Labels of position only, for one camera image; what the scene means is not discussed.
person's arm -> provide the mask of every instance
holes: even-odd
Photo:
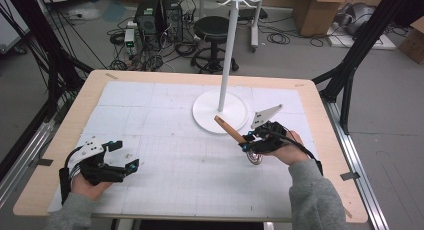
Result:
[[[95,201],[112,183],[102,182],[92,186],[81,174],[72,180],[72,189],[62,208],[47,219],[45,230],[77,230],[91,226],[91,213]]]
[[[296,132],[289,132],[287,137],[302,143]],[[290,166],[293,186],[289,195],[294,230],[348,229],[340,196],[330,180],[321,175],[314,160],[292,144],[270,155]]]

computer tower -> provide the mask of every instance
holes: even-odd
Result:
[[[169,41],[183,41],[183,10],[179,0],[162,0],[162,6]]]
[[[160,50],[164,31],[160,0],[140,0],[133,22],[137,23],[143,47]]]

gray sleeve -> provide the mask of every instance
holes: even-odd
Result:
[[[91,226],[91,213],[95,202],[78,194],[69,193],[62,209],[52,213],[44,230],[79,230]]]
[[[349,229],[339,194],[330,180],[323,178],[314,160],[289,167],[294,230]]]

aluminum extrusion rail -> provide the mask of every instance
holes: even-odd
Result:
[[[362,201],[366,207],[371,223],[376,230],[389,229],[383,212],[378,204],[377,198],[374,195],[367,174],[362,166],[352,138],[344,133],[340,125],[340,110],[337,103],[329,103],[323,100],[323,105],[327,110],[333,128],[336,132],[340,146],[342,147],[346,161],[352,173],[358,173],[359,178],[355,179],[355,184],[361,194]]]

wooden table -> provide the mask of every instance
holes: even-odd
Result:
[[[156,72],[122,72],[96,70],[88,77],[66,115],[43,158],[54,160],[51,166],[38,166],[18,199],[14,213],[20,216],[47,216],[47,209],[59,184],[58,170],[77,144],[104,86],[109,81],[220,85],[219,75]],[[230,76],[229,86],[280,88],[297,90],[303,104],[315,147],[324,165],[325,177],[337,189],[346,209],[347,221],[363,223],[368,215],[353,180],[343,181],[349,172],[343,152],[321,102],[315,84],[310,80]]]

